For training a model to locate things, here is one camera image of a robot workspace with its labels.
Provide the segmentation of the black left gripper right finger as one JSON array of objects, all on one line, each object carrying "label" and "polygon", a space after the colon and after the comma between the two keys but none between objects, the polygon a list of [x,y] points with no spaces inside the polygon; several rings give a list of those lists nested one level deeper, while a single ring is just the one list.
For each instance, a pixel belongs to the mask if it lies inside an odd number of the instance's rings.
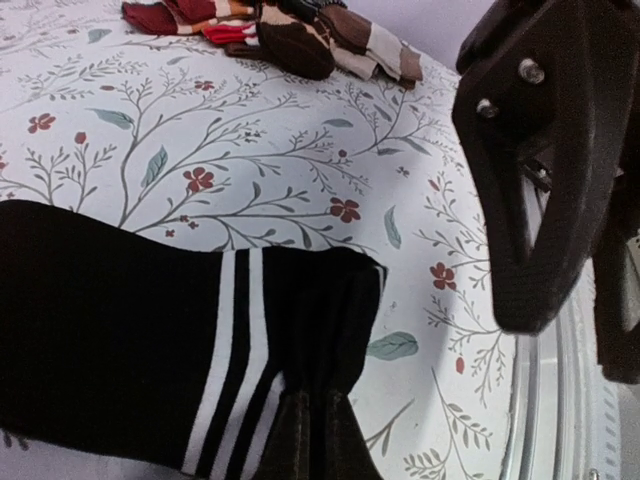
[{"label": "black left gripper right finger", "polygon": [[331,392],[325,415],[325,473],[329,480],[382,480],[347,396]]}]

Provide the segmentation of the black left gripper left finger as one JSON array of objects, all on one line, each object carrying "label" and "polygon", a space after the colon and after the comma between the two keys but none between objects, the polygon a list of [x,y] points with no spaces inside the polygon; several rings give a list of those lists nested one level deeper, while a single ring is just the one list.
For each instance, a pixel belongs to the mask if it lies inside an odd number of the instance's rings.
[{"label": "black left gripper left finger", "polygon": [[326,476],[325,395],[281,395],[254,480],[310,480]]}]

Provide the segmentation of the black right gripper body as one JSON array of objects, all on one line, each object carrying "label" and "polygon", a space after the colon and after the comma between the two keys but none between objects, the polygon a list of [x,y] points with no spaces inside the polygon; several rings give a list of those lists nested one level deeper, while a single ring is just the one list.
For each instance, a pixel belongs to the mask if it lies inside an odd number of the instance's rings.
[{"label": "black right gripper body", "polygon": [[497,1],[463,42],[456,68],[461,80],[453,113],[466,109],[502,126],[512,122],[519,137],[560,114],[619,124],[612,196],[584,266],[591,264],[595,274],[603,374],[637,383],[639,270],[629,249],[639,234],[638,3]]}]

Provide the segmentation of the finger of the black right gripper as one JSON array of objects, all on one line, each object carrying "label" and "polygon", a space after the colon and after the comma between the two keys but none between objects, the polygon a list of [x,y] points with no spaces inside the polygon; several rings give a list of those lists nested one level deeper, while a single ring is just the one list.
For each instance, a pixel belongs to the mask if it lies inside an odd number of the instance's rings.
[{"label": "finger of the black right gripper", "polygon": [[558,115],[524,137],[453,113],[486,220],[494,316],[509,333],[554,319],[600,238],[620,159],[620,126]]}]

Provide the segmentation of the black sock with white stripes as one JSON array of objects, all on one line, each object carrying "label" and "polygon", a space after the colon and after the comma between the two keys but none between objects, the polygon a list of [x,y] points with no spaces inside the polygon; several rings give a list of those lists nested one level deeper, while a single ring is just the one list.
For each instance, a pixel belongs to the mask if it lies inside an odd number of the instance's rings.
[{"label": "black sock with white stripes", "polygon": [[1,205],[1,427],[253,479],[281,395],[349,395],[387,271],[345,247],[196,252]]}]

